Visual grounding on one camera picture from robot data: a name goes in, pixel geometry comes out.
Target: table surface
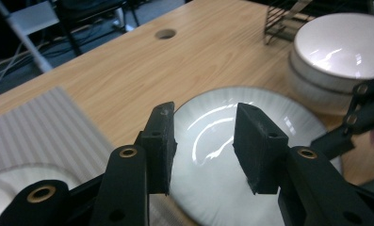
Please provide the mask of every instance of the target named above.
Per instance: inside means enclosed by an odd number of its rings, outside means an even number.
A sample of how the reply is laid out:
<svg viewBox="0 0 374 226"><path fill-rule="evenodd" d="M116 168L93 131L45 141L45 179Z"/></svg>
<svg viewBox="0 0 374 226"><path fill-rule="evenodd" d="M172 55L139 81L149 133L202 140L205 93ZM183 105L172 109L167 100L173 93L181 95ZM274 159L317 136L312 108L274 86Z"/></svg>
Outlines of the table surface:
<svg viewBox="0 0 374 226"><path fill-rule="evenodd" d="M267 7L242 0L195 0L49 73L0 95L0 115L56 86L63 87L115 146L133 143L152 108L229 86L270 89L285 83L291 42L263 42ZM171 39L156 33L171 29ZM341 117L317 116L329 129ZM374 179L368 134L342 156L345 178Z"/></svg>

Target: chair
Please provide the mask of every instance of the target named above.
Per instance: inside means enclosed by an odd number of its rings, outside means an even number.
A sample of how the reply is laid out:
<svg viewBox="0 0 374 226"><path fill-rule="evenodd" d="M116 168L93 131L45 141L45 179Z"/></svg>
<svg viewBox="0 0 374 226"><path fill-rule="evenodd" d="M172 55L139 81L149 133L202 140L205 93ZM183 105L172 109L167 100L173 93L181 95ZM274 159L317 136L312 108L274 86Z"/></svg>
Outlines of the chair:
<svg viewBox="0 0 374 226"><path fill-rule="evenodd" d="M114 12L120 27L126 27L123 8L129 7L134 20L139 26L139 21L133 4L128 4L126 0L50 0L57 13L57 17L64 26L64 31L69 37L74 52L79 56L82 54L78 44L72 35L72 27L89 19L101 16L108 12Z"/></svg>
<svg viewBox="0 0 374 226"><path fill-rule="evenodd" d="M28 37L28 35L36 31L59 23L59 19L53 11L51 4L45 1L15 12L9 12L0 1L0 13L17 37L28 49L30 54L34 57L34 62L40 70L43 73L51 71L51 64L49 64L49 62L41 55L37 47Z"/></svg>

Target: stacked bowl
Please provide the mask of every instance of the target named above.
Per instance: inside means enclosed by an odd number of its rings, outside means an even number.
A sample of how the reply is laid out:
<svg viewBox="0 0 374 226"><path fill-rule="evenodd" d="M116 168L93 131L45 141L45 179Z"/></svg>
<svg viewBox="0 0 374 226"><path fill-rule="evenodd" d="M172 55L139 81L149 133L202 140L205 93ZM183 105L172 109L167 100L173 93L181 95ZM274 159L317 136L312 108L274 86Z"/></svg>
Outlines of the stacked bowl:
<svg viewBox="0 0 374 226"><path fill-rule="evenodd" d="M288 58L287 82L312 110L344 115L353 87L374 78L374 16L335 13L305 24Z"/></svg>

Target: metal rack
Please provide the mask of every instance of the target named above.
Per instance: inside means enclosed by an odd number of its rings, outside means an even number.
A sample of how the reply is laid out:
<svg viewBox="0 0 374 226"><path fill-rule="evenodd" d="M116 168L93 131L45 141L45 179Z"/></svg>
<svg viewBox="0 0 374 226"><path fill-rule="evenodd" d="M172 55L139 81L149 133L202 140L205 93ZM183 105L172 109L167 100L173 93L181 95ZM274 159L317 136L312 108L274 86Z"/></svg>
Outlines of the metal rack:
<svg viewBox="0 0 374 226"><path fill-rule="evenodd" d="M294 10L297 3L307 6ZM304 24L316 17L337 12L369 13L369 3L366 0L270 0L264 42L269 44L274 38L293 41Z"/></svg>

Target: black chair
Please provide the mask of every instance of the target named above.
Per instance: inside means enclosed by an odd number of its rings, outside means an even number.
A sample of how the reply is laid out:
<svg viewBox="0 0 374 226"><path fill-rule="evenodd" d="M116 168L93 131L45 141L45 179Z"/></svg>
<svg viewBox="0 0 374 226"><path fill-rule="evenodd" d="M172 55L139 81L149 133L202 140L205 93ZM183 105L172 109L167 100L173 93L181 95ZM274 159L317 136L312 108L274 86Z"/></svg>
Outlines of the black chair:
<svg viewBox="0 0 374 226"><path fill-rule="evenodd" d="M72 35L72 28L87 20L102 16L108 12L114 12L114 15L125 25L123 14L124 8L129 8L133 14L134 20L139 26L137 14L133 4L128 4L126 0L50 0L54 7L57 17L61 21L64 32L69 37L71 46L77 56L82 52Z"/></svg>

